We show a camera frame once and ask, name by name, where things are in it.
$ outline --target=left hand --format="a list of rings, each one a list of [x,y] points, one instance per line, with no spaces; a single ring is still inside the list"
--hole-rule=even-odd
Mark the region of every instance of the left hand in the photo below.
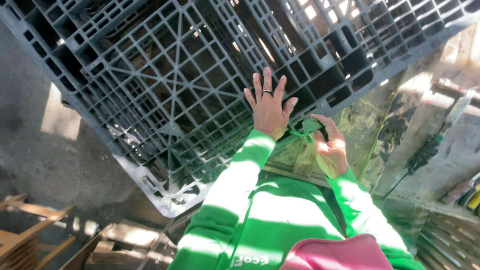
[[[263,88],[260,83],[260,75],[258,73],[253,74],[253,87],[255,88],[257,102],[255,102],[250,89],[245,88],[243,90],[253,110],[253,128],[267,134],[274,141],[280,139],[285,133],[290,114],[299,101],[298,98],[290,98],[285,102],[282,109],[282,98],[286,83],[287,77],[282,76],[272,96],[272,71],[269,67],[265,67]]]

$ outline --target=green sponge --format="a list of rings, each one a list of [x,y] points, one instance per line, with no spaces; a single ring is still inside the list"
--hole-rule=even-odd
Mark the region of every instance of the green sponge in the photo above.
[[[325,140],[328,141],[328,136],[327,136],[324,125],[322,125],[317,120],[310,118],[310,119],[304,120],[301,123],[301,125],[303,127],[303,134],[298,133],[298,132],[294,132],[294,131],[290,131],[290,133],[293,134],[293,135],[297,135],[297,136],[307,136],[307,138],[306,138],[307,143],[313,143],[313,141],[312,141],[312,139],[310,138],[309,135],[314,133],[317,130],[320,130],[322,132],[322,134],[324,135]]]

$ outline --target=finger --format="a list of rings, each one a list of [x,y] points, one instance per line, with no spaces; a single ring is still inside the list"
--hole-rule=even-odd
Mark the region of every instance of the finger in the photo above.
[[[272,91],[272,71],[269,67],[264,68],[264,90]]]
[[[282,102],[283,94],[285,93],[285,84],[287,83],[287,77],[283,75],[278,81],[278,85],[275,88],[274,99]]]
[[[325,142],[325,137],[322,134],[322,132],[320,132],[320,130],[315,131],[309,136],[315,142],[315,146],[317,147],[317,152],[319,153],[328,152],[329,148],[328,148],[327,142]]]
[[[295,108],[295,105],[299,101],[299,98],[290,98],[285,102],[283,105],[283,117],[288,118],[290,117],[290,114],[293,112],[293,108]]]
[[[257,97],[257,103],[262,101],[262,84],[260,83],[260,74],[253,74],[253,87],[255,88],[255,96]]]
[[[320,122],[322,125],[325,126],[325,130],[327,131],[327,134],[328,134],[329,138],[330,137],[333,138],[334,136],[339,134],[339,131],[335,126],[335,122],[333,122],[332,119],[327,118],[327,117],[325,117],[323,115],[320,115],[320,114],[311,114],[310,118],[313,118],[313,119],[317,120],[318,122]]]
[[[245,88],[243,90],[243,93],[245,94],[245,98],[247,99],[248,103],[250,104],[250,107],[252,108],[253,111],[255,111],[255,106],[257,105],[255,103],[255,99],[253,98],[252,92],[250,89]]]

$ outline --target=sleeve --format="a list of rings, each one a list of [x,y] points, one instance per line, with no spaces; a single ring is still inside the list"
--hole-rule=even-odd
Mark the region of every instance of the sleeve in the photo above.
[[[240,215],[248,207],[248,196],[257,184],[258,173],[274,148],[272,138],[252,130],[192,217],[169,270],[196,270],[199,266],[216,269]]]
[[[370,194],[358,184],[350,168],[337,178],[326,178],[345,217],[348,237],[363,233],[375,236],[378,245],[396,270],[425,269],[407,251],[400,235],[387,223],[382,212],[373,204]]]

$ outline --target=concrete floor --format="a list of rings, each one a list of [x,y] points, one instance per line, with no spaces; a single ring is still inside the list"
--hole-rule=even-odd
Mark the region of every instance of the concrete floor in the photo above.
[[[0,200],[28,192],[30,203],[55,209],[75,204],[73,216],[81,224],[94,221],[103,228],[125,218],[162,228],[168,219],[77,112],[60,104],[58,90],[3,22],[0,48]],[[0,229],[14,228],[1,220]],[[46,241],[69,234],[49,232]],[[87,236],[75,234],[78,248]]]

